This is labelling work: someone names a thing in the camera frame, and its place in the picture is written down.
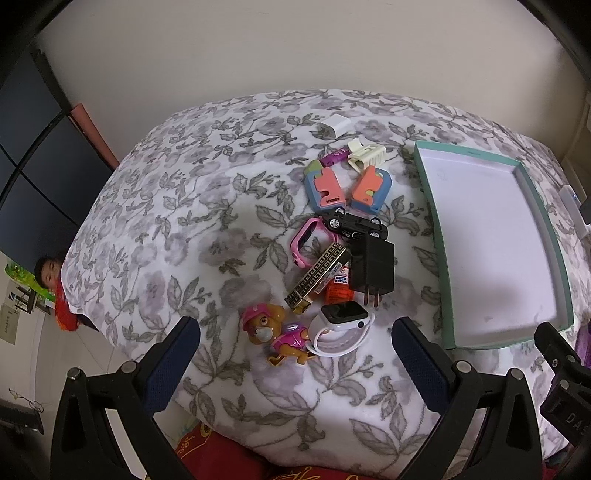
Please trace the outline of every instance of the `boy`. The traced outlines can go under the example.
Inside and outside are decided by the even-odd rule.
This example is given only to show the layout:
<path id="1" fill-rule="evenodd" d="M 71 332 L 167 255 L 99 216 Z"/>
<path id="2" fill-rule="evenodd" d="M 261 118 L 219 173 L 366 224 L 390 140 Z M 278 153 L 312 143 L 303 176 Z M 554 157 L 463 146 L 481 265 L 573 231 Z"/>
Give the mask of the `boy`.
<path id="1" fill-rule="evenodd" d="M 63 261 L 55 257 L 41 257 L 35 264 L 35 280 L 40 286 L 56 294 L 56 319 L 64 330 L 76 330 L 78 323 L 96 330 L 95 324 L 85 315 L 74 315 L 70 312 L 70 306 L 66 301 L 63 287 L 61 286 L 61 265 Z"/>

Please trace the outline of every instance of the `white plastic clip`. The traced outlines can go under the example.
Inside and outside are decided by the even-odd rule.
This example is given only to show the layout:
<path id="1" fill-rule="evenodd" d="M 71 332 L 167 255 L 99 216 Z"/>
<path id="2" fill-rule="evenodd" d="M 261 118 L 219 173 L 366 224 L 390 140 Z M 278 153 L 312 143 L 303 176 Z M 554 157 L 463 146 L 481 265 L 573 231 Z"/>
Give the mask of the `white plastic clip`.
<path id="1" fill-rule="evenodd" d="M 351 120 L 343 115 L 335 113 L 326 120 L 319 123 L 320 131 L 323 131 L 328 138 L 336 139 L 341 135 L 353 130 Z"/>
<path id="2" fill-rule="evenodd" d="M 579 211 L 581 207 L 581 201 L 575 194 L 573 188 L 570 185 L 565 185 L 560 189 L 558 193 L 564 206 L 569 211 L 570 217 L 573 219 L 574 231 L 580 239 L 585 238 L 591 233 L 591 226 L 587 225 L 583 220 L 583 215 Z"/>
<path id="3" fill-rule="evenodd" d="M 361 174 L 364 169 L 373 165 L 380 166 L 385 161 L 386 147 L 377 143 L 362 145 L 359 138 L 355 138 L 348 143 L 351 154 L 349 155 L 349 165 Z"/>

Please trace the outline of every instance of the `white watch band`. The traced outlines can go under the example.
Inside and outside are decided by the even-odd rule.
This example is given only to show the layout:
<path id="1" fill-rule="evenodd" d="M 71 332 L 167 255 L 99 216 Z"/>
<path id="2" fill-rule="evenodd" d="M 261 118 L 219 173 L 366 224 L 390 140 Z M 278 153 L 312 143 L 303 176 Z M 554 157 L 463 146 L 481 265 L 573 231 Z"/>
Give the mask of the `white watch band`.
<path id="1" fill-rule="evenodd" d="M 320 316 L 317 316 L 312 320 L 308 328 L 310 340 L 306 342 L 306 348 L 318 356 L 334 357 L 346 355 L 358 348 L 367 339 L 373 321 L 374 314 L 370 313 L 364 319 L 365 324 L 361 328 L 354 327 L 345 330 L 338 338 L 329 340 L 326 336 L 324 336 L 324 339 L 321 339 L 321 335 L 325 330 L 330 330 L 330 325 L 327 325 L 322 321 Z"/>

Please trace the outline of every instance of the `open box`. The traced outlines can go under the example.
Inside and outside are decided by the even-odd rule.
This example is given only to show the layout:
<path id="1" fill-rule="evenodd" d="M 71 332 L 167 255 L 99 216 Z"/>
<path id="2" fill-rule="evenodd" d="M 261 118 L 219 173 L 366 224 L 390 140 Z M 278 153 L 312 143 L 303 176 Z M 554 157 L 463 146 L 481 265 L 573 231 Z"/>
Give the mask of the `open box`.
<path id="1" fill-rule="evenodd" d="M 444 348 L 501 348 L 573 306 L 564 260 L 540 195 L 512 158 L 417 141 L 439 261 Z"/>

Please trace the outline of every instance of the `orange package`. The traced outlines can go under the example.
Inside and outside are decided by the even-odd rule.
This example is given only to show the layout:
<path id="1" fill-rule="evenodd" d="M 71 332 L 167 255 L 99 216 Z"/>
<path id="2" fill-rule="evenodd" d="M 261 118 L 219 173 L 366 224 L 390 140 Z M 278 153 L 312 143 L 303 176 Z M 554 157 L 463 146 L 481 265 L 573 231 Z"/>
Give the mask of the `orange package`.
<path id="1" fill-rule="evenodd" d="M 340 272 L 330 280 L 326 287 L 326 294 L 324 295 L 324 302 L 341 303 L 343 301 L 351 301 L 355 292 L 349 288 L 349 264 L 347 263 L 340 269 Z"/>

